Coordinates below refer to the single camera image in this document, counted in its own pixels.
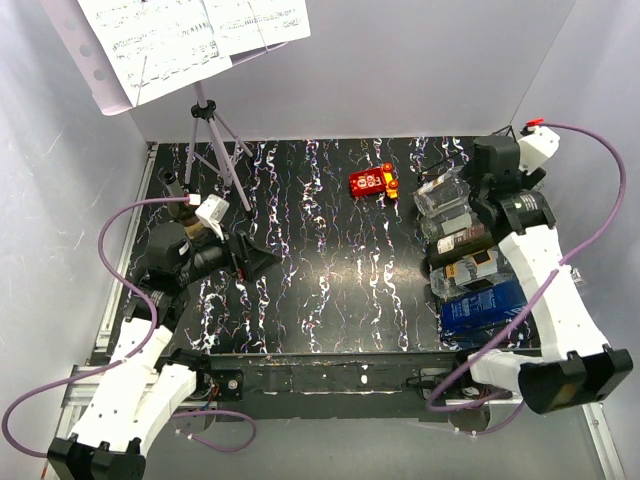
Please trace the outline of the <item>dark green wine bottle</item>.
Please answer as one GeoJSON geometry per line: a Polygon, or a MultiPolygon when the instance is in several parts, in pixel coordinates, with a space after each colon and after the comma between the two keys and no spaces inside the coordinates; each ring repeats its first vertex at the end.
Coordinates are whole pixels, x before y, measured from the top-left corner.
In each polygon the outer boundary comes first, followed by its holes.
{"type": "MultiPolygon", "coordinates": [[[[186,197],[188,192],[183,188],[172,171],[167,171],[161,175],[167,195],[171,198],[186,197]]],[[[186,203],[169,203],[168,211],[171,218],[182,225],[187,238],[197,247],[203,246],[212,238],[213,233],[205,228],[197,218],[196,206],[186,203]]]]}

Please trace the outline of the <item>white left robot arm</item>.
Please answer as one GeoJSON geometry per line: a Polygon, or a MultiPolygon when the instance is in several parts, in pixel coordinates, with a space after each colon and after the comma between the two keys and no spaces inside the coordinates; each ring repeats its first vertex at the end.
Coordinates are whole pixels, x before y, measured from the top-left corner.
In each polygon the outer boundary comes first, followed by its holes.
{"type": "Polygon", "coordinates": [[[243,231],[190,235],[178,223],[154,227],[137,271],[110,363],[84,414],[47,460],[61,479],[140,479],[159,431],[187,398],[200,400],[218,381],[203,356],[160,359],[190,301],[189,288],[218,271],[255,280],[280,262],[243,231]]]}

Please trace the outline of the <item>clear corked glass bottle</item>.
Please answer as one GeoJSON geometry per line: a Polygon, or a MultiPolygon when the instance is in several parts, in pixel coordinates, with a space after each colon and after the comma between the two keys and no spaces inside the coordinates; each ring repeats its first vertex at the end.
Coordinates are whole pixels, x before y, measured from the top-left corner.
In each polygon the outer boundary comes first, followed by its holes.
{"type": "Polygon", "coordinates": [[[462,167],[451,168],[414,192],[414,202],[423,216],[434,217],[466,202],[470,186],[461,177],[462,170],[462,167]]]}

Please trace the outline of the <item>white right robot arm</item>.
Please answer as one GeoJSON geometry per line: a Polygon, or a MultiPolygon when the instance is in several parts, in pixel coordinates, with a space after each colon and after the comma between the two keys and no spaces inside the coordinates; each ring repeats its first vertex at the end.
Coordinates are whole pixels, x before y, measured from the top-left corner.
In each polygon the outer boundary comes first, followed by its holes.
{"type": "Polygon", "coordinates": [[[556,220],[533,190],[544,172],[521,165],[522,144],[480,137],[463,170],[469,204],[489,229],[523,290],[540,339],[540,357],[491,349],[452,373],[454,389],[475,397],[488,384],[520,394],[537,414],[604,400],[632,371],[594,323],[562,261],[556,220]]]}

